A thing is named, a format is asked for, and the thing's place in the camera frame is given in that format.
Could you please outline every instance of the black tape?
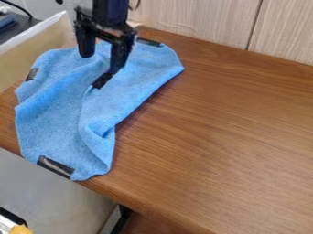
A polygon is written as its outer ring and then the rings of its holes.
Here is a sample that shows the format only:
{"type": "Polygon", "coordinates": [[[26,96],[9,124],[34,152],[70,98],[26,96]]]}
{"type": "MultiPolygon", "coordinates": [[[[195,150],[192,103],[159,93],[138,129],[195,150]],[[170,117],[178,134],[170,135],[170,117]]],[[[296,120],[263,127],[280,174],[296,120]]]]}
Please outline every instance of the black tape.
{"type": "Polygon", "coordinates": [[[148,46],[156,47],[156,48],[161,48],[162,47],[162,44],[160,42],[155,41],[155,40],[145,39],[145,38],[142,38],[142,37],[139,37],[137,39],[137,42],[142,43],[142,44],[146,44],[148,46]]]}
{"type": "Polygon", "coordinates": [[[52,159],[47,158],[46,156],[40,156],[37,161],[37,165],[40,165],[41,167],[46,168],[49,171],[54,172],[67,179],[70,179],[70,176],[75,171],[73,168],[60,164],[52,159]]]}
{"type": "Polygon", "coordinates": [[[24,224],[26,227],[28,227],[25,220],[23,220],[19,216],[16,216],[15,214],[11,213],[10,211],[8,211],[2,207],[0,207],[0,216],[3,216],[5,218],[11,220],[12,222],[16,223],[17,225],[23,225],[24,224]]]}
{"type": "Polygon", "coordinates": [[[31,69],[31,71],[29,71],[27,78],[25,79],[25,81],[30,81],[33,80],[37,74],[37,72],[39,71],[39,68],[33,68],[31,69]]]}

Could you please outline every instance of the wooden table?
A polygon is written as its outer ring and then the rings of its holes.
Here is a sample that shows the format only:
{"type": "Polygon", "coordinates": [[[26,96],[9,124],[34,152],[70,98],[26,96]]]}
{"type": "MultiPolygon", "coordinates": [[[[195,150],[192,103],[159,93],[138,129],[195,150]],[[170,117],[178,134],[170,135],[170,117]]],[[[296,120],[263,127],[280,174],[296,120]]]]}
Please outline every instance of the wooden table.
{"type": "MultiPolygon", "coordinates": [[[[186,70],[118,125],[112,171],[81,184],[171,233],[312,234],[313,68],[142,34],[186,70]]],[[[14,88],[0,96],[0,146],[19,154],[14,88]]]]}

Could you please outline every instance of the blue cloth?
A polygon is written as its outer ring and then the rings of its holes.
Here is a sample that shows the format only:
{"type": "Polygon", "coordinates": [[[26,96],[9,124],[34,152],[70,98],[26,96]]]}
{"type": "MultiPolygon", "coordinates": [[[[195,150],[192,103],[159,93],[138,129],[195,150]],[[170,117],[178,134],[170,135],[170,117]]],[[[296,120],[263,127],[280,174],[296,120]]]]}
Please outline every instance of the blue cloth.
{"type": "Polygon", "coordinates": [[[176,53],[136,43],[126,64],[100,90],[92,82],[109,68],[111,46],[96,46],[91,58],[77,48],[42,54],[36,77],[16,89],[16,131],[22,155],[36,163],[41,155],[86,180],[110,171],[115,125],[126,118],[183,67],[176,53]]]}

